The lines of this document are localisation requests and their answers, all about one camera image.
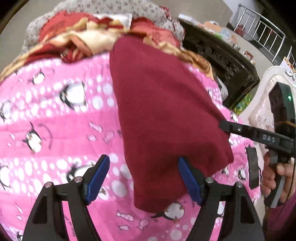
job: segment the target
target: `penguin print bedsheet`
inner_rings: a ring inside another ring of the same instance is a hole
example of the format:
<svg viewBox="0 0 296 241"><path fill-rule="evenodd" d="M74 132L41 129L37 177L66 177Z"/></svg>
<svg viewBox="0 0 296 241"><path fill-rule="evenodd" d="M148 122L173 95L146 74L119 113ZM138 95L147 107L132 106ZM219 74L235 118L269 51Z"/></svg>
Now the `penguin print bedsheet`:
<svg viewBox="0 0 296 241"><path fill-rule="evenodd" d="M229 121L241 120L222 105L215 82L187 65L213 103ZM185 240L200 207L189 195L161 213L133 205L133 178L125 163L117 102L112 88L109 54L74 64L46 59L22 67L0 86L0 223L12 240L22 240L34 202L43 185L68 183L82 176L101 154L110 170L88 210L102 241ZM242 181L253 202L245 148L253 143L231 134L234 162L213 175L220 183ZM217 210L211 241L216 241L224 214ZM70 241L75 241L71 216L64 205Z"/></svg>

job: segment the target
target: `metal railing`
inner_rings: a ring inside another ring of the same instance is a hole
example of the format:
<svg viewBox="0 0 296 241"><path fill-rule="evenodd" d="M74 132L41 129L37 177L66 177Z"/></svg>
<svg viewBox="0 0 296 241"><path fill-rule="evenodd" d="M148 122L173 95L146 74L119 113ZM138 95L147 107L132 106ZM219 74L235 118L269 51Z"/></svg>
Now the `metal railing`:
<svg viewBox="0 0 296 241"><path fill-rule="evenodd" d="M296 62L295 62L294 56L292 54L292 46L291 46L290 51L287 55L287 60L290 61L291 65L296 69Z"/></svg>
<svg viewBox="0 0 296 241"><path fill-rule="evenodd" d="M237 23L234 31L237 30L239 24L242 22L243 17L244 16L247 16L247 20L244 23L243 28L242 28L243 33L246 34L247 36L251 37L258 44L260 44L264 49L266 49L268 51L268 53L271 54L271 56L273 57L271 62L274 63L276 57L278 56L278 54L279 54L279 52L280 52L280 50L281 50L281 48L283 46L283 43L284 43L285 38L286 38L286 35L283 33L282 30L280 30L277 26L275 26L271 21L269 21L267 18L265 18L261 14L257 13L256 11L247 8L247 7L245 7L242 4L239 4L239 7L243 7L244 10L243 10L243 13L242 13L242 15L241 15L241 17L240 17L240 19L239 19L239 21L238 21L238 23ZM246 24L248 23L248 21L249 20L252 20L252 19L253 19L253 21L251 23L251 26L249 27L249 30L248 31L244 31L244 28L245 28ZM250 34L250 31L251 31L251 29L252 29L252 27L253 27L253 25L254 25L255 22L256 22L255 32L252 35L252 34ZM257 39L254 38L254 36L256 35L257 30L258 30L258 28L259 28L260 25L263 25L264 26L264 30L263 30L260 38L257 40ZM264 32L265 32L266 29L268 29L268 31L269 31L268 37L266 38L266 40L265 40L264 43L261 43L260 40L262 39L262 36L263 36L263 34L264 34ZM275 33L275 38L274 38L271 46L270 47L267 47L266 43L267 43L268 39L270 38L270 35L273 34L273 33ZM275 43L275 41L276 41L277 38L281 39L281 43L280 43L279 47L277 48L276 53L273 54L271 52L271 49L274 46L274 43Z"/></svg>

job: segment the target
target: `person's arm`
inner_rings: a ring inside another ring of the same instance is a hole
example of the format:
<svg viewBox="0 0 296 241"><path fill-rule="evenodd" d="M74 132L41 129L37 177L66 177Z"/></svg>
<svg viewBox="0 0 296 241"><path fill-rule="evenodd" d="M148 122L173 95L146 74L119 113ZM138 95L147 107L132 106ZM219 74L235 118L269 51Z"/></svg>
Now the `person's arm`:
<svg viewBox="0 0 296 241"><path fill-rule="evenodd" d="M264 156L264 169L262 172L263 182L261 191L264 196L268 196L272 189L275 188L275 170L270 166L270 156L266 153ZM295 194L295 182L294 179L291 193L288 197L290 186L293 176L293 164L281 164L276 167L276 172L279 175L286 176L286 182L283 188L283 192L280 196L280 202L285 205L277 208L267 208L264 218L266 228L266 241L286 241L285 237L293 229L296 222L296 195Z"/></svg>

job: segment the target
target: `screw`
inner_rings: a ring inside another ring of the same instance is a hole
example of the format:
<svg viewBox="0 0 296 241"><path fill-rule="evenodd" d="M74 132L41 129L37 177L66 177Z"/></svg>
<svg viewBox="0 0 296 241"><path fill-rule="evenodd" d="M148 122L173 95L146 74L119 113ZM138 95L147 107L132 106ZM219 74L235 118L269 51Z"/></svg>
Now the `screw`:
<svg viewBox="0 0 296 241"><path fill-rule="evenodd" d="M47 182L47 183L45 183L45 185L44 185L46 188L49 188L49 187L51 187L52 186L52 182Z"/></svg>
<svg viewBox="0 0 296 241"><path fill-rule="evenodd" d="M79 183L82 181L82 177L75 177L74 182Z"/></svg>
<svg viewBox="0 0 296 241"><path fill-rule="evenodd" d="M238 188L242 188L244 186L244 184L242 184L241 182L237 182L236 185Z"/></svg>
<svg viewBox="0 0 296 241"><path fill-rule="evenodd" d="M214 179L211 178L211 177L207 177L207 178L205 179L205 181L206 181L207 183L213 183L213 182L214 182Z"/></svg>

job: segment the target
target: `purple sleeve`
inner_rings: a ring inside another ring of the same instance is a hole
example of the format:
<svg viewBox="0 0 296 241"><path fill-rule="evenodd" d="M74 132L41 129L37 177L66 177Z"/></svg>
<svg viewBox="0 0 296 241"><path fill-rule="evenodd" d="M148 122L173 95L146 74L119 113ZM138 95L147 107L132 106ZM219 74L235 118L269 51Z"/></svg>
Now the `purple sleeve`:
<svg viewBox="0 0 296 241"><path fill-rule="evenodd" d="M295 214L294 209L296 209L296 193L285 205L270 210L266 233L267 241L283 240L283 235L296 220L296 215L292 217Z"/></svg>

